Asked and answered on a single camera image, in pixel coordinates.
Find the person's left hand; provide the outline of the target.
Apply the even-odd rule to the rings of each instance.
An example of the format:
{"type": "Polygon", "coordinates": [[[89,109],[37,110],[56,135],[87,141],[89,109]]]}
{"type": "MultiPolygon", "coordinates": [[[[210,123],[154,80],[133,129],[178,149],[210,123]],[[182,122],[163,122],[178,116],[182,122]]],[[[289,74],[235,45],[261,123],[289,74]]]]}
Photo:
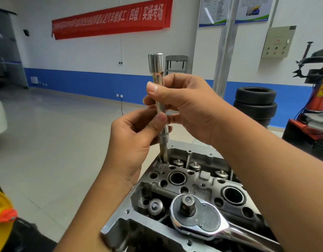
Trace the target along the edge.
{"type": "MultiPolygon", "coordinates": [[[[98,174],[101,181],[125,183],[131,187],[136,184],[150,146],[158,143],[158,136],[153,140],[137,137],[139,123],[156,114],[155,109],[135,110],[112,122],[107,154],[98,174]]],[[[171,116],[167,115],[167,119],[169,124],[171,116]]]]}

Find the person's right hand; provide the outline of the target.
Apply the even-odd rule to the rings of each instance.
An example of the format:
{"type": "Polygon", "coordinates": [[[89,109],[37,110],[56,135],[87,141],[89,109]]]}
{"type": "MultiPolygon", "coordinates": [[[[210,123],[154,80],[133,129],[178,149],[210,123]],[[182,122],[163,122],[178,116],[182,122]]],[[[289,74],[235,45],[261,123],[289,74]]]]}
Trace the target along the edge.
{"type": "Polygon", "coordinates": [[[199,76],[172,73],[164,77],[164,87],[187,90],[187,103],[178,108],[165,105],[165,109],[179,112],[170,115],[170,123],[183,125],[194,138],[214,146],[229,104],[199,76]]]}

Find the silver socket extension bar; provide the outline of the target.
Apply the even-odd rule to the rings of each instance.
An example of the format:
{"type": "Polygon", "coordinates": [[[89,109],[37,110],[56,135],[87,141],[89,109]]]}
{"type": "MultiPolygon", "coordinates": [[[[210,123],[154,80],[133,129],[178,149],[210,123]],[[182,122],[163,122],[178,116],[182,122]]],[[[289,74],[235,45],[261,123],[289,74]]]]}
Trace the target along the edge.
{"type": "MultiPolygon", "coordinates": [[[[163,54],[149,54],[149,69],[153,78],[153,83],[159,86],[164,86],[164,57],[163,54]]],[[[160,147],[160,160],[161,162],[168,164],[168,148],[167,144],[169,142],[169,127],[168,124],[164,126],[161,133],[158,136],[158,142],[160,147]]]]}

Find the person's right forearm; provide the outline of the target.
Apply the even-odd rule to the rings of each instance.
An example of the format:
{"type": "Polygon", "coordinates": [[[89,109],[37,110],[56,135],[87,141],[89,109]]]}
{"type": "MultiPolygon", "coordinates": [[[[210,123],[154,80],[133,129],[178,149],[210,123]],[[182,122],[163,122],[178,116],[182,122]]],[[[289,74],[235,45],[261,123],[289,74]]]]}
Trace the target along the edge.
{"type": "Polygon", "coordinates": [[[323,162],[226,102],[212,105],[211,144],[285,252],[323,252],[323,162]]]}

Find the person's left forearm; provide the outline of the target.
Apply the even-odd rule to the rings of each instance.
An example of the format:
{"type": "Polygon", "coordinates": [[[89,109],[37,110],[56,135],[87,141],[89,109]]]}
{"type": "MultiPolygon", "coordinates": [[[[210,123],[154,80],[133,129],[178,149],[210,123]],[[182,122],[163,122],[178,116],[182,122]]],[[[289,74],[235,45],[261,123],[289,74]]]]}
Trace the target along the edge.
{"type": "Polygon", "coordinates": [[[141,167],[133,174],[101,169],[75,217],[54,252],[112,252],[100,231],[138,181],[141,167]]]}

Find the grey metal rack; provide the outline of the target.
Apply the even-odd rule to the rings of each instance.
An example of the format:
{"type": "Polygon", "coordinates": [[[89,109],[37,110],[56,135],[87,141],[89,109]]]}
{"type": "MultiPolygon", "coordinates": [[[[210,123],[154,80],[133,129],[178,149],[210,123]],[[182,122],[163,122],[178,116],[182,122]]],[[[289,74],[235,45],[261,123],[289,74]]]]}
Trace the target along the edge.
{"type": "Polygon", "coordinates": [[[165,57],[165,75],[171,73],[188,74],[188,60],[186,55],[168,55],[165,57]]]}

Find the aluminium engine cylinder head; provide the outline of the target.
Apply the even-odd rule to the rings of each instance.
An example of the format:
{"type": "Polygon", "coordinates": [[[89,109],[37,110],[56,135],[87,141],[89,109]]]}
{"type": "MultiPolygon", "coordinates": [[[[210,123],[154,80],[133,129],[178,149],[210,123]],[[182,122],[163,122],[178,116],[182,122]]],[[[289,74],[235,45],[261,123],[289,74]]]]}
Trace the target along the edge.
{"type": "Polygon", "coordinates": [[[113,252],[262,252],[227,239],[204,241],[178,232],[169,208],[179,194],[213,204],[229,223],[277,242],[245,187],[212,147],[171,140],[101,229],[113,252]]]}

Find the grey metal column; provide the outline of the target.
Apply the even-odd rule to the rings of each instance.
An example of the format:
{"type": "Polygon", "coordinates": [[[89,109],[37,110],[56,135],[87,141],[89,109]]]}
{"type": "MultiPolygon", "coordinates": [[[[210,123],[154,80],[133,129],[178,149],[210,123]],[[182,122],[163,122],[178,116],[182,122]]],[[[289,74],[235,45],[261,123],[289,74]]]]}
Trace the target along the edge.
{"type": "Polygon", "coordinates": [[[235,24],[239,0],[231,0],[226,24],[223,26],[218,45],[218,56],[214,72],[213,90],[223,98],[225,95],[238,25],[235,24]]]}

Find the red banner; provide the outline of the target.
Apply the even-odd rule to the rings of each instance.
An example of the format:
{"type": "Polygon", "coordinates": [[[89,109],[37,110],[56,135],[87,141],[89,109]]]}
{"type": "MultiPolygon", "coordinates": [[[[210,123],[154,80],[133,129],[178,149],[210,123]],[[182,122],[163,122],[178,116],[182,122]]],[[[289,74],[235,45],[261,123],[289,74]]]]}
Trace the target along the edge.
{"type": "Polygon", "coordinates": [[[52,20],[55,40],[170,28],[173,0],[150,0],[52,20]]]}

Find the black tyre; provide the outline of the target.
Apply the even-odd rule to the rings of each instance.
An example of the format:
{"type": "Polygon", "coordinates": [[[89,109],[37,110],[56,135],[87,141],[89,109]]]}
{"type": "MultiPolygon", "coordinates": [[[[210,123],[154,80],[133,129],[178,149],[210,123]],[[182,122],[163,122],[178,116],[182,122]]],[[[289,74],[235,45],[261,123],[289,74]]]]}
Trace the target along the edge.
{"type": "Polygon", "coordinates": [[[269,105],[257,106],[234,101],[233,106],[265,128],[269,126],[277,110],[277,103],[275,102],[269,105]]]}
{"type": "Polygon", "coordinates": [[[235,101],[256,105],[266,106],[274,103],[277,92],[265,87],[239,87],[235,93],[235,101]]]}

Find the chrome ratchet wrench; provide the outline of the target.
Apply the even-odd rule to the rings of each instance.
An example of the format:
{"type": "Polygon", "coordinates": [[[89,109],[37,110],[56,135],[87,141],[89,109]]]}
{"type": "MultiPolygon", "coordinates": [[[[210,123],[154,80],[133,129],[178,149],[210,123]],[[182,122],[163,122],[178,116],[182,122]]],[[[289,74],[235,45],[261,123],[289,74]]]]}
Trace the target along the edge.
{"type": "Polygon", "coordinates": [[[222,238],[262,252],[284,252],[278,242],[229,223],[213,204],[195,195],[179,194],[174,197],[169,216],[174,228],[187,236],[204,241],[222,238]]]}

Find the beige electrical control box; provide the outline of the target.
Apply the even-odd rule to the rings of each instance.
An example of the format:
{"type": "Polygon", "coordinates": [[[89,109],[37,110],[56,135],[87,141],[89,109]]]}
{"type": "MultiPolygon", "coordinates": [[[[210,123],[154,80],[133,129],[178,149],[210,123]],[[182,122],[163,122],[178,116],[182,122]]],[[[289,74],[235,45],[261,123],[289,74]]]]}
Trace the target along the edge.
{"type": "Polygon", "coordinates": [[[264,43],[261,59],[286,58],[297,26],[270,27],[264,43]]]}

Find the red tyre changer machine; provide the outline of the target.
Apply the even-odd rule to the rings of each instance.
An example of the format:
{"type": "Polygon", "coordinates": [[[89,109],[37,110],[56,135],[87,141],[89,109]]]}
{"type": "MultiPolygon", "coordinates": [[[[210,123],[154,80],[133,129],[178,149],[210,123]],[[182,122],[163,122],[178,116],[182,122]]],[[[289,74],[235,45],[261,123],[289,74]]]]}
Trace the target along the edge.
{"type": "Polygon", "coordinates": [[[313,42],[307,42],[306,50],[294,77],[305,79],[312,85],[309,100],[293,119],[289,119],[282,139],[304,152],[323,161],[323,49],[307,54],[313,42]]]}

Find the glass door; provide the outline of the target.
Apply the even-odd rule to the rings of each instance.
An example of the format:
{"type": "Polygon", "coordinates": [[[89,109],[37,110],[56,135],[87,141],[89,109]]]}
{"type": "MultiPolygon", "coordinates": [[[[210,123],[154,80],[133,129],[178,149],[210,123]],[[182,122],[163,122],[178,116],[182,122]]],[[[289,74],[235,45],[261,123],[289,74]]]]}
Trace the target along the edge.
{"type": "Polygon", "coordinates": [[[11,15],[12,13],[0,9],[0,88],[12,85],[28,89],[11,15]]]}

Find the yellow and orange object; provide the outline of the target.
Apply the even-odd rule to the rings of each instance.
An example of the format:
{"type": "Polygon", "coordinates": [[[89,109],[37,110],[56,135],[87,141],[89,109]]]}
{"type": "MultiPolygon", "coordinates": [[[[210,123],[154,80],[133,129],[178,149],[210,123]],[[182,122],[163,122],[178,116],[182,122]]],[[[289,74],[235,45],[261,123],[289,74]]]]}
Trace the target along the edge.
{"type": "Polygon", "coordinates": [[[3,250],[12,232],[18,213],[10,199],[0,191],[0,252],[3,250]]]}

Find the blue-bordered wall poster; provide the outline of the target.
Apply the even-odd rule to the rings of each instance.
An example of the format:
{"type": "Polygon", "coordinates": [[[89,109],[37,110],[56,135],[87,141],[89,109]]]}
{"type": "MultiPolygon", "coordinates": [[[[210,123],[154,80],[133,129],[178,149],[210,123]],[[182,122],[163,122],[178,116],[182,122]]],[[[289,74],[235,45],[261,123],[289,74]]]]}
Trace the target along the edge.
{"type": "Polygon", "coordinates": [[[233,0],[201,0],[198,27],[226,25],[233,0]]]}

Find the wall poster with photo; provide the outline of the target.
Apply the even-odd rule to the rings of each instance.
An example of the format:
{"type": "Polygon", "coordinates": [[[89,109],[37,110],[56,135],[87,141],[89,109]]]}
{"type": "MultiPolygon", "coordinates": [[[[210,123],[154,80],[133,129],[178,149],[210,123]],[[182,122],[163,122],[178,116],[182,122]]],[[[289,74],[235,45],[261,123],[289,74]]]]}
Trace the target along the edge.
{"type": "Polygon", "coordinates": [[[268,21],[273,0],[239,0],[235,24],[268,21]]]}

